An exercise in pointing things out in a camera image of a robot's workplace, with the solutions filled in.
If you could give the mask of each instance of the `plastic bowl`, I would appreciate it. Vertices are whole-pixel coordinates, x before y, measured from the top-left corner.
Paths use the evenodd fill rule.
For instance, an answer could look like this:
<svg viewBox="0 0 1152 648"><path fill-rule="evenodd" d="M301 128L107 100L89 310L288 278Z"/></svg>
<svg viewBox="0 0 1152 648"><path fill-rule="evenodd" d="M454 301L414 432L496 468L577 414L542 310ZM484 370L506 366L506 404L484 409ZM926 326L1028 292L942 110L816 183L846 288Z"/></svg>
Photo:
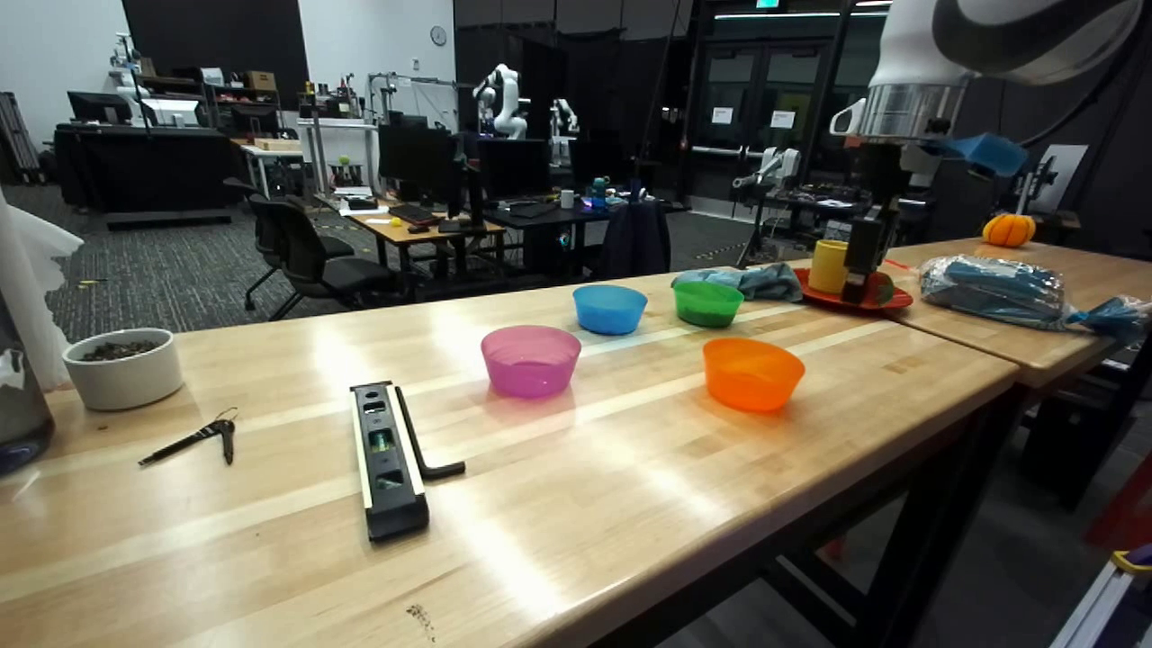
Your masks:
<svg viewBox="0 0 1152 648"><path fill-rule="evenodd" d="M595 333L629 333L648 307L644 292L624 284L583 284L572 292L577 322Z"/></svg>
<svg viewBox="0 0 1152 648"><path fill-rule="evenodd" d="M562 326L499 326L484 342L494 392L514 399L547 399L568 390L580 339Z"/></svg>
<svg viewBox="0 0 1152 648"><path fill-rule="evenodd" d="M144 406L184 385L175 333L167 326L84 339L64 349L64 366L85 409Z"/></svg>
<svg viewBox="0 0 1152 648"><path fill-rule="evenodd" d="M782 345L755 339L712 339L707 342L708 397L733 409L782 409L800 376L804 361Z"/></svg>
<svg viewBox="0 0 1152 648"><path fill-rule="evenodd" d="M745 296L731 284L678 279L678 316L695 326L731 326Z"/></svg>

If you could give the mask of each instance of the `blue bowl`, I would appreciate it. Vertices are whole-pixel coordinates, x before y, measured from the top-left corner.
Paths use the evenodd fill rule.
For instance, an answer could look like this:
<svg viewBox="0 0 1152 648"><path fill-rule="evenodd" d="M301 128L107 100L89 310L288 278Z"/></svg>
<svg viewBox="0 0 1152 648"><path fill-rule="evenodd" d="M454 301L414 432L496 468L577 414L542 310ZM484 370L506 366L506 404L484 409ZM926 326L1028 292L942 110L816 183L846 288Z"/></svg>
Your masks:
<svg viewBox="0 0 1152 648"><path fill-rule="evenodd" d="M644 292L624 284L580 284L577 298L577 322L595 333L629 333L640 322L648 307Z"/></svg>

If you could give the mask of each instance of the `white cloth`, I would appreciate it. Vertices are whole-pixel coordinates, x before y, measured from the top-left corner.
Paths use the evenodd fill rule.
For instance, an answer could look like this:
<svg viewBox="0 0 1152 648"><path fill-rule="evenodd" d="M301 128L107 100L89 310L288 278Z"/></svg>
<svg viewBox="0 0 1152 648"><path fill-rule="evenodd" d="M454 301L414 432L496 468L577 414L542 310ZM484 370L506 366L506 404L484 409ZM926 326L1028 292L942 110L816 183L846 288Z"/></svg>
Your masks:
<svg viewBox="0 0 1152 648"><path fill-rule="evenodd" d="M64 332L55 322L43 296L64 284L58 258L72 254L84 241L38 216L8 206L0 192L0 298L25 345L38 390L70 385Z"/></svg>

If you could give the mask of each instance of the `red plate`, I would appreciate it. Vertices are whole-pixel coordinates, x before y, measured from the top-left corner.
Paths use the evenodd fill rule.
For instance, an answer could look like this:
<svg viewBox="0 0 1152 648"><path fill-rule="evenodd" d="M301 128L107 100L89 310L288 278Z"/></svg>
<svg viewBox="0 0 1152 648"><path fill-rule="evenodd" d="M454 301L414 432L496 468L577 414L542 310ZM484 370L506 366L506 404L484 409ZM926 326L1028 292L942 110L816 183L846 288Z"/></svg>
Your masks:
<svg viewBox="0 0 1152 648"><path fill-rule="evenodd" d="M859 310L859 313L901 313L901 310L906 310L906 307L914 301L906 292L901 292L901 288L893 284L890 274L874 274L874 278L866 279L866 298L864 298L864 301L844 301L844 298L832 296L832 292L815 292L815 288L808 288L808 274L811 274L811 270L796 270L796 279L800 279L800 288L804 288L804 298L811 298L811 301L826 301L826 307L840 307L840 310ZM877 279L893 284L893 296L890 296L884 301L874 298L874 284L877 284Z"/></svg>

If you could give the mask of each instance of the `pink bowl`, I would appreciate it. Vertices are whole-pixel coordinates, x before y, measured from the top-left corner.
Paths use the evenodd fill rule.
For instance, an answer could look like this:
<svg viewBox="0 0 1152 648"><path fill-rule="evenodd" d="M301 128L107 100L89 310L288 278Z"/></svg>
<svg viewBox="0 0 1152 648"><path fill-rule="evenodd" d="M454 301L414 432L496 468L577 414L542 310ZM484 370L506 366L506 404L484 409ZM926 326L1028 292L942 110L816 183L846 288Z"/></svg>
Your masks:
<svg viewBox="0 0 1152 648"><path fill-rule="evenodd" d="M484 339L494 392L547 399L568 390L580 339L562 326L499 326Z"/></svg>

